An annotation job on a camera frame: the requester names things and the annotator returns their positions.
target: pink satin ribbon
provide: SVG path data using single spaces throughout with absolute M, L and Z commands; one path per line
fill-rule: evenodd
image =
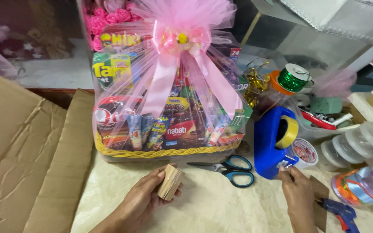
M 199 28 L 187 32 L 187 38 L 190 42 L 186 44 L 178 44 L 176 36 L 180 32 L 168 29 L 166 25 L 155 21 L 152 42 L 158 51 L 159 58 L 151 85 L 145 96 L 145 104 L 141 114 L 151 112 L 155 119 L 159 117 L 172 89 L 180 65 L 181 52 L 188 50 L 197 62 L 214 96 L 220 102 L 226 114 L 233 119 L 235 110 L 243 108 L 241 98 L 214 62 L 206 55 L 212 42 L 210 30 Z

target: cardboard sheet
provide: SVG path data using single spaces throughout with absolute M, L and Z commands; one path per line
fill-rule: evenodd
M 67 232 L 90 166 L 94 97 L 65 109 L 0 77 L 0 232 Z

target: table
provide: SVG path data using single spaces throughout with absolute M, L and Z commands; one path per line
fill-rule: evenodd
M 244 140 L 253 141 L 254 122 L 247 123 Z M 253 162 L 252 150 L 242 155 Z M 223 157 L 201 161 L 220 161 Z M 109 164 L 96 154 L 92 171 L 77 208 L 71 233 L 85 233 L 109 215 L 123 200 L 129 189 L 152 169 L 170 161 L 123 162 Z M 287 203 L 281 181 L 267 180 L 253 171 L 255 183 L 246 189 L 235 188 L 217 172 L 187 166 L 188 159 L 178 162 L 186 174 L 182 196 L 161 207 L 140 233 L 291 233 Z M 314 167 L 303 170 L 330 187 L 335 174 Z M 331 191 L 330 198 L 337 200 Z M 362 233 L 373 232 L 373 206 L 356 209 L 356 225 Z M 339 220 L 327 215 L 327 232 L 342 233 Z

